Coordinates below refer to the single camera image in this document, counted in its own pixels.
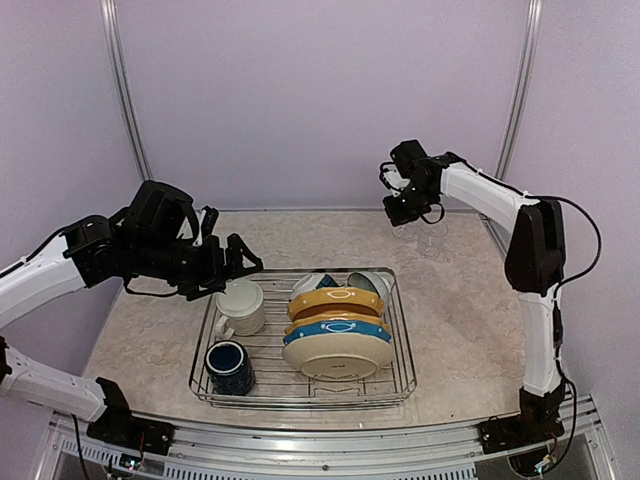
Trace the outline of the faceted clear glass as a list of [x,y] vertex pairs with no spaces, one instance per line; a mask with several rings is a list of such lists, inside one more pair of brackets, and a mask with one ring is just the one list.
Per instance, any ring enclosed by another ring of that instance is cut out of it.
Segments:
[[417,232],[417,227],[412,223],[395,226],[392,228],[392,235],[402,241],[415,241]]

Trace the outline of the dark blue mug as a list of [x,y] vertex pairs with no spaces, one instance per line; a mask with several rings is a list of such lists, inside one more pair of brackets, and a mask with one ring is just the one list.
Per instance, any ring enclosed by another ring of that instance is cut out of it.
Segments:
[[246,396],[255,385],[255,373],[246,349],[238,342],[214,343],[205,355],[205,369],[218,395]]

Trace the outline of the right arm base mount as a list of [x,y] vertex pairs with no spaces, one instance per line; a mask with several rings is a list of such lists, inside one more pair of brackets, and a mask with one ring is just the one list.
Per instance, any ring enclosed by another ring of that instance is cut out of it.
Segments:
[[507,417],[490,417],[478,424],[477,430],[484,454],[533,445],[564,434],[559,408],[565,398],[560,384],[543,396],[524,387],[519,390],[519,412]]

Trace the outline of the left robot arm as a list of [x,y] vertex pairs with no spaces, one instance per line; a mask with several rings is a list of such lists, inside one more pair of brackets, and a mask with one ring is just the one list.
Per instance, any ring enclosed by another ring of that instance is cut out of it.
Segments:
[[[67,294],[111,278],[164,281],[188,301],[221,292],[226,284],[263,269],[237,234],[219,240],[219,213],[197,213],[192,197],[166,183],[144,181],[131,204],[110,217],[91,215],[51,234],[31,254],[1,273],[1,324]],[[121,445],[140,434],[118,385],[76,377],[1,345],[1,393],[66,412]]]

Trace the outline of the tall clear glass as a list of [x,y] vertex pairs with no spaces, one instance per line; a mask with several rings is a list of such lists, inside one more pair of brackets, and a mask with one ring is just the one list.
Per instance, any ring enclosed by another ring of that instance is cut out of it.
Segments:
[[422,257],[435,259],[444,252],[449,227],[444,220],[434,224],[422,223],[417,234],[417,249]]

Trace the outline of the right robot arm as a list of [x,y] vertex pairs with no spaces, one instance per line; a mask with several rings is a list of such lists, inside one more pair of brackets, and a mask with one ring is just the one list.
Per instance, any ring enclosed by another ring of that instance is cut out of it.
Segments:
[[535,442],[555,422],[569,384],[560,360],[564,336],[560,303],[563,287],[578,277],[564,273],[562,207],[567,199],[524,193],[453,152],[430,156],[416,140],[391,150],[389,161],[379,167],[379,179],[389,191],[383,205],[393,226],[425,221],[447,197],[470,206],[509,234],[504,272],[518,294],[525,328],[520,412],[511,423],[511,433],[520,443]]

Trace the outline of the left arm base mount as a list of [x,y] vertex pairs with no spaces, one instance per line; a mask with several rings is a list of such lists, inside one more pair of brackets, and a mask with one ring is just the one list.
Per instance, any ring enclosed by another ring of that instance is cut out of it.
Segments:
[[116,382],[102,377],[98,377],[96,382],[105,395],[106,409],[97,420],[88,424],[87,436],[140,453],[166,456],[174,437],[175,426],[135,416]]

